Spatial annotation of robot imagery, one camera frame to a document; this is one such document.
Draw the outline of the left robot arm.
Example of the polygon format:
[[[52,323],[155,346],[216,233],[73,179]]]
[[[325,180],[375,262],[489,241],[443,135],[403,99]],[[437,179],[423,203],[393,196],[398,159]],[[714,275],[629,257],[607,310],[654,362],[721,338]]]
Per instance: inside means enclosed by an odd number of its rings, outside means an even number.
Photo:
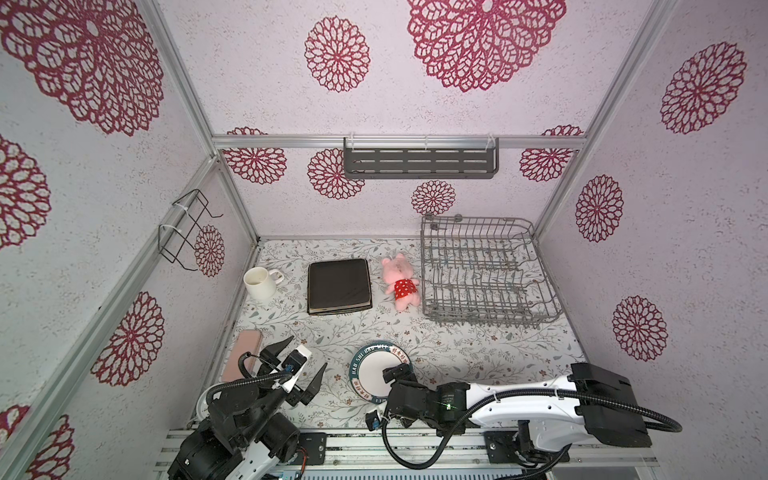
[[[319,394],[327,365],[305,387],[298,380],[312,352],[288,337],[258,354],[237,358],[240,377],[209,387],[199,397],[207,413],[181,443],[167,470],[170,479],[275,479],[279,465],[296,465],[302,479],[309,465],[324,462],[325,434],[303,434],[280,409],[307,406]]]

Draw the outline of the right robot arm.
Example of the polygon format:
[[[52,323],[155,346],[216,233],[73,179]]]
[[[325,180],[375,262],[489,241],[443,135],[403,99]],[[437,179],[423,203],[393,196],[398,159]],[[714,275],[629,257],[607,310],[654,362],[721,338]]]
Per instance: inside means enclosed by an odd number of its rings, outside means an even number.
[[[641,414],[564,395],[568,390],[636,404],[629,379],[593,364],[575,363],[570,374],[552,380],[503,386],[451,382],[431,389],[405,363],[384,369],[381,377],[390,388],[386,420],[405,428],[421,422],[439,437],[462,435],[469,428],[515,426],[521,463],[532,464],[535,454],[591,439],[611,447],[652,445]]]

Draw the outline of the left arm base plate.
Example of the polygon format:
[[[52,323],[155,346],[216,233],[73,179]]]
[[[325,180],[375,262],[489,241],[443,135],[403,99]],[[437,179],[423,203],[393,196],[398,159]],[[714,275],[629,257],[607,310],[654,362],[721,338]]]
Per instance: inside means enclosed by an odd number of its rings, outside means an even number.
[[[307,467],[325,464],[328,434],[325,432],[301,432],[297,449],[290,465]]]

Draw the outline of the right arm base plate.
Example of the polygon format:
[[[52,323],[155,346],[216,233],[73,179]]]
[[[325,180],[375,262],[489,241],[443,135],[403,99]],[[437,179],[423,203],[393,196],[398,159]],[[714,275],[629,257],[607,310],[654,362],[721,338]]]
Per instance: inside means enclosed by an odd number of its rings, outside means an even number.
[[[532,469],[553,461],[560,453],[538,450],[527,437],[518,431],[488,431],[483,434],[487,458],[490,464],[514,464]]]

